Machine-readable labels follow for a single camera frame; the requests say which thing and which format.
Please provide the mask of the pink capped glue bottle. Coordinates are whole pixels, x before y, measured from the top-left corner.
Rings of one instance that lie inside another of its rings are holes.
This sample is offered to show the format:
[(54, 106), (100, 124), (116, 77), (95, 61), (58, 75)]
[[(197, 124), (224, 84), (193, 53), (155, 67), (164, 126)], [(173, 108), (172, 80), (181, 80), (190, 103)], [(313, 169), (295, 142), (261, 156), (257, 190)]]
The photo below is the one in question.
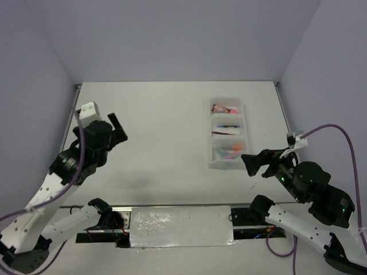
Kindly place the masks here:
[(223, 105), (213, 104), (211, 108), (212, 113), (222, 113), (222, 114), (238, 114), (236, 108), (230, 108)]

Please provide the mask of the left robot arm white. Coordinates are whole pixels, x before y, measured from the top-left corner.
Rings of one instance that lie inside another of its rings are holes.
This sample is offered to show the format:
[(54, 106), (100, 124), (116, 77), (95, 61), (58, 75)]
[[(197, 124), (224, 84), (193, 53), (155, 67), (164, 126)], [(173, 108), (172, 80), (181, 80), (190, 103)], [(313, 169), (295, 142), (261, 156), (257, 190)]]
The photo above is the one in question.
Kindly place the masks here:
[(77, 139), (60, 152), (49, 167), (42, 186), (28, 205), (12, 214), (15, 220), (1, 231), (1, 269), (7, 274), (39, 274), (50, 252), (90, 227), (123, 229), (120, 213), (100, 198), (66, 218), (51, 223), (64, 201), (107, 162), (108, 153), (128, 137), (114, 113), (109, 121), (93, 119), (87, 125), (81, 114), (73, 129)]

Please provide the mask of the red ink pen refill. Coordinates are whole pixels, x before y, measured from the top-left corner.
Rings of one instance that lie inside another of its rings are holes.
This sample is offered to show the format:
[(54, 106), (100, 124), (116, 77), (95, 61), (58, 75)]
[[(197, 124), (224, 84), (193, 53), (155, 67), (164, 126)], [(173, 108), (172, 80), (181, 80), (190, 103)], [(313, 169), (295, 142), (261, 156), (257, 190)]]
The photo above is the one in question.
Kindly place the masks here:
[(239, 134), (236, 133), (228, 133), (228, 132), (218, 132), (218, 131), (212, 131), (212, 135), (220, 135), (220, 136), (238, 136)]

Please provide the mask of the purple capped lead case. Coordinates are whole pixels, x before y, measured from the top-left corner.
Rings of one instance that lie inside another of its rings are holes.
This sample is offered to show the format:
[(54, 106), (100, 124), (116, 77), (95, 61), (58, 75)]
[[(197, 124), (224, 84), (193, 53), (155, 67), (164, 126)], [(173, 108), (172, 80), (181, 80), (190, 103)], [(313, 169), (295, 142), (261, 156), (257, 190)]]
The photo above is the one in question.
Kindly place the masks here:
[(236, 159), (241, 155), (242, 155), (241, 151), (235, 151), (235, 152), (232, 152), (230, 154), (227, 154), (227, 155), (223, 156), (222, 158), (223, 159)]

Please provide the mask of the teal pen refill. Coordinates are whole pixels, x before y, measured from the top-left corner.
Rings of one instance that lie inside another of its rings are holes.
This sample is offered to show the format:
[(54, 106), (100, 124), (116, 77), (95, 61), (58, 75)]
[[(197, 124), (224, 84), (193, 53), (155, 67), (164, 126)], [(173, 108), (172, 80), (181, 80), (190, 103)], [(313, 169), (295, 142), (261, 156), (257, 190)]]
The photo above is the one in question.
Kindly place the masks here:
[(216, 128), (242, 128), (241, 125), (216, 125)]

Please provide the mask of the blue capped lead case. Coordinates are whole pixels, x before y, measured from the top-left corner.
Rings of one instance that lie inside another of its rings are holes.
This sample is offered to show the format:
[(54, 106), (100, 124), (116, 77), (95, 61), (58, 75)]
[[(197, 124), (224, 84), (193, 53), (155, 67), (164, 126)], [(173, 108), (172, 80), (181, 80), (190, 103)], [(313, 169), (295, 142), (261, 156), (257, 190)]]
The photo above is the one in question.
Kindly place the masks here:
[(220, 155), (221, 158), (224, 158), (226, 155), (229, 154), (228, 151), (223, 150), (220, 147), (214, 147), (213, 149)]

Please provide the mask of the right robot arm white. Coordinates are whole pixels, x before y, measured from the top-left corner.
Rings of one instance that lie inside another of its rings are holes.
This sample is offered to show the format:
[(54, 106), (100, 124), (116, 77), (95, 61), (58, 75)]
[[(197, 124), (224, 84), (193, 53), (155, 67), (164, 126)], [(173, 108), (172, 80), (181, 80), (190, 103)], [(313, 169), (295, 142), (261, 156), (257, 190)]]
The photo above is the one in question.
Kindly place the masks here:
[(366, 274), (366, 251), (357, 235), (356, 206), (351, 197), (329, 182), (331, 175), (315, 162), (299, 162), (296, 153), (262, 150), (241, 156), (249, 176), (262, 167), (263, 178), (275, 178), (303, 206), (306, 214), (291, 214), (265, 195), (249, 206), (250, 220), (270, 223), (308, 243), (339, 272)]

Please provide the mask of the orange capped lead case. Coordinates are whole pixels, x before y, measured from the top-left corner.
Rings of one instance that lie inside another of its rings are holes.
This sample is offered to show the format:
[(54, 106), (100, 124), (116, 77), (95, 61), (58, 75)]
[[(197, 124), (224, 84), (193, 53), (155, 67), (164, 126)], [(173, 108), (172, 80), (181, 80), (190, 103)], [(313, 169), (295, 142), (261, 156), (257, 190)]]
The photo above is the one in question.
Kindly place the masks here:
[(241, 151), (243, 146), (241, 144), (225, 145), (221, 147), (223, 150), (227, 151)]

